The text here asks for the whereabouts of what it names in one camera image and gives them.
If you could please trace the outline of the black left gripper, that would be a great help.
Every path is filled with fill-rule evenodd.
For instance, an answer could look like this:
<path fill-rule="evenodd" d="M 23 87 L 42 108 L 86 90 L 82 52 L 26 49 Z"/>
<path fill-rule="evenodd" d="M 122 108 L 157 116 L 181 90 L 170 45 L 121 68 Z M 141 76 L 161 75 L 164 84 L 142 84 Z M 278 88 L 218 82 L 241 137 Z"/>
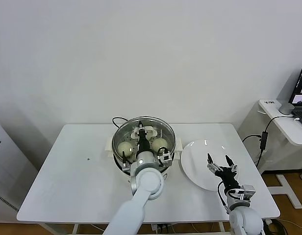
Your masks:
<path fill-rule="evenodd" d="M 150 142 L 146 139 L 146 131 L 142 130 L 144 128 L 141 121 L 138 123 L 139 131 L 138 131 L 138 151 L 137 153 L 149 151 L 151 152 Z"/>

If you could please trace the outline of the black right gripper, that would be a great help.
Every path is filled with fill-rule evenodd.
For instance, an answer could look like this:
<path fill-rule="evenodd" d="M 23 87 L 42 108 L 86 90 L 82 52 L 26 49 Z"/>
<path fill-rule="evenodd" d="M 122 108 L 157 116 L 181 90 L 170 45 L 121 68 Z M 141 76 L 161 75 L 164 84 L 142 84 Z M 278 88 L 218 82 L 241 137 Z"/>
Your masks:
<path fill-rule="evenodd" d="M 208 169 L 212 173 L 215 173 L 217 177 L 220 177 L 222 179 L 223 184 L 225 186 L 224 191 L 241 188 L 238 181 L 235 180 L 235 176 L 237 174 L 237 165 L 234 164 L 234 162 L 228 155 L 225 155 L 225 157 L 228 167 L 224 167 L 224 166 L 219 167 L 213 162 L 210 154 L 207 153 Z"/>

